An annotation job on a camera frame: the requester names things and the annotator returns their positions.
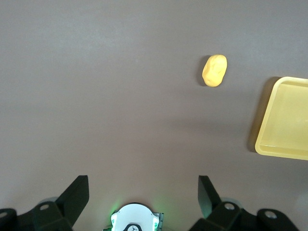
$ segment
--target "tray rim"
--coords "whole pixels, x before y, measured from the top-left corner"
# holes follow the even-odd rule
[[[282,77],[282,78],[278,79],[275,82],[273,89],[272,89],[272,92],[271,92],[270,97],[269,97],[269,102],[268,102],[268,105],[266,107],[265,114],[263,116],[261,127],[260,127],[260,130],[259,130],[258,136],[257,136],[255,149],[256,149],[256,152],[258,154],[261,154],[261,155],[284,157],[284,158],[291,158],[291,159],[300,159],[300,160],[308,160],[308,155],[304,156],[304,155],[298,155],[298,154],[273,153],[273,152],[265,152],[265,151],[262,151],[260,149],[262,137],[263,137],[263,134],[264,134],[264,131],[265,131],[265,128],[266,128],[266,125],[267,125],[267,122],[268,122],[268,119],[269,119],[269,116],[270,116],[271,108],[273,106],[278,88],[282,83],[288,82],[288,81],[293,82],[293,83],[307,84],[307,87],[308,87],[308,79],[304,79],[304,78],[286,76],[286,77]]]

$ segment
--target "black plastic part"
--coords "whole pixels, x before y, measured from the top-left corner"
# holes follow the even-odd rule
[[[14,209],[0,209],[0,231],[72,231],[88,200],[88,176],[78,176],[56,202],[41,203],[19,216]]]
[[[275,214],[276,218],[267,217],[266,212],[272,212],[273,214]],[[270,231],[298,231],[297,227],[284,213],[275,209],[260,209],[257,213],[257,218]]]
[[[89,201],[88,176],[78,176],[56,200],[62,215],[72,226]]]
[[[207,176],[199,176],[198,199],[205,218],[190,231],[298,231],[280,211],[261,209],[254,216],[232,202],[222,202]]]
[[[198,201],[205,218],[221,203],[220,196],[208,176],[199,176]]]

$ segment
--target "screw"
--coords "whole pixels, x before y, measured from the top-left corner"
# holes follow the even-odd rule
[[[264,213],[268,218],[270,218],[270,219],[276,219],[277,218],[277,216],[276,216],[276,214],[274,213],[274,212],[272,212],[272,211],[265,211],[265,213]]]
[[[234,205],[232,205],[231,203],[225,203],[225,208],[227,210],[234,210],[235,209]]]
[[[7,212],[2,212],[2,213],[0,213],[0,218],[5,217],[6,215],[8,215],[8,213],[7,213]]]
[[[49,208],[49,205],[42,205],[39,209],[40,209],[40,210],[45,210],[45,209],[47,209],[47,208]]]

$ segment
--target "yellow toy potato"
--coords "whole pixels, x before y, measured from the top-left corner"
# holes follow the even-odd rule
[[[217,87],[221,84],[227,70],[227,58],[222,54],[215,54],[207,60],[202,77],[209,87]]]

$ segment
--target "tray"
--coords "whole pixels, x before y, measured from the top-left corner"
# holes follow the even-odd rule
[[[255,148],[262,155],[308,160],[308,79],[275,83]]]

